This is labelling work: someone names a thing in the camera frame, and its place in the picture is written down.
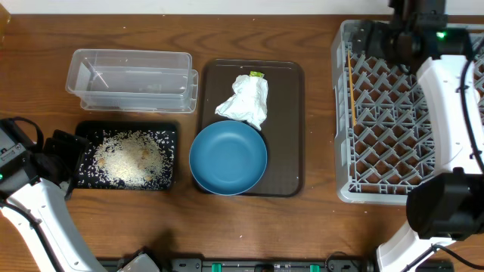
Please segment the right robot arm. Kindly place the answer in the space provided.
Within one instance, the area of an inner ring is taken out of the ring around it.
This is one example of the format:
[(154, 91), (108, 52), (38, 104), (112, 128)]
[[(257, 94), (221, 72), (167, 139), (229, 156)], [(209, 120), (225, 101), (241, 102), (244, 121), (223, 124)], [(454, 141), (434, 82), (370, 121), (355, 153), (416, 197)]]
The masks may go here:
[(448, 26), (443, 1), (391, 0), (392, 19), (366, 20), (353, 50), (414, 74), (427, 102), (434, 175), (406, 201), (406, 222), (363, 271), (414, 271), (436, 252), (483, 232), (483, 128), (469, 32)]

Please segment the large blue plate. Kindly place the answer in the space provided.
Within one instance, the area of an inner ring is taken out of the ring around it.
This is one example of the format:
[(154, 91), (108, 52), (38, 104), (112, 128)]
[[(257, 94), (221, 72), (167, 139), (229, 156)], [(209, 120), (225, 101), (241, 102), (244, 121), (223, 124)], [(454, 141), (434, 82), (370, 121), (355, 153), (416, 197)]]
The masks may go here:
[(231, 120), (202, 129), (189, 152), (189, 166), (197, 185), (223, 196), (250, 190), (261, 180), (267, 164), (268, 151), (260, 133)]

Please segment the wooden chopstick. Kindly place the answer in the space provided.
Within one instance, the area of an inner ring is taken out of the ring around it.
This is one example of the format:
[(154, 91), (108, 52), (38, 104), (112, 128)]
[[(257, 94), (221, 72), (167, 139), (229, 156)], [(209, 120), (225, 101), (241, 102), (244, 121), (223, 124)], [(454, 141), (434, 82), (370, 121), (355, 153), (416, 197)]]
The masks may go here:
[(348, 77), (349, 77), (349, 90), (350, 90), (350, 104), (352, 112), (352, 127), (357, 125), (356, 120), (356, 110), (355, 110), (355, 97), (354, 97), (354, 87), (352, 81), (352, 64), (351, 64), (351, 54), (350, 50), (347, 51), (347, 66), (348, 66)]

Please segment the green wrapper scrap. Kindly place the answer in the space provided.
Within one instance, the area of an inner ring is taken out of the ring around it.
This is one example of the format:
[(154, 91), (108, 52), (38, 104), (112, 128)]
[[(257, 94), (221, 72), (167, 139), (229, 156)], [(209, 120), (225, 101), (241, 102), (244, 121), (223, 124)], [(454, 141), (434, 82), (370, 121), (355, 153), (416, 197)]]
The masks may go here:
[(265, 74), (257, 71), (250, 71), (250, 77), (264, 78)]

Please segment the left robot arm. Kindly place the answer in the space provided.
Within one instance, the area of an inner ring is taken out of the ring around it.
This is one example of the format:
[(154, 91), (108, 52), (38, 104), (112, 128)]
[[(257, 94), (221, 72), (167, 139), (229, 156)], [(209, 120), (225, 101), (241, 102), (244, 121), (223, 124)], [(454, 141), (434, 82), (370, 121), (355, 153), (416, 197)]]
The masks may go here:
[(77, 230), (66, 200), (85, 141), (63, 131), (32, 141), (20, 117), (1, 120), (1, 213), (41, 271), (103, 271)]

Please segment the white napkin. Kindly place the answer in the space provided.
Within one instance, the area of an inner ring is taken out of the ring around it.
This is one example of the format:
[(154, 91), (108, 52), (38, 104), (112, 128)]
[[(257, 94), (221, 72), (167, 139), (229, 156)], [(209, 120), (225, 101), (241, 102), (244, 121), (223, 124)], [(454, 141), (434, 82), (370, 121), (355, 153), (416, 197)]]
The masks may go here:
[(247, 122), (261, 131), (268, 117), (268, 81), (265, 78), (239, 75), (232, 84), (234, 94), (219, 104), (215, 114), (239, 122)]

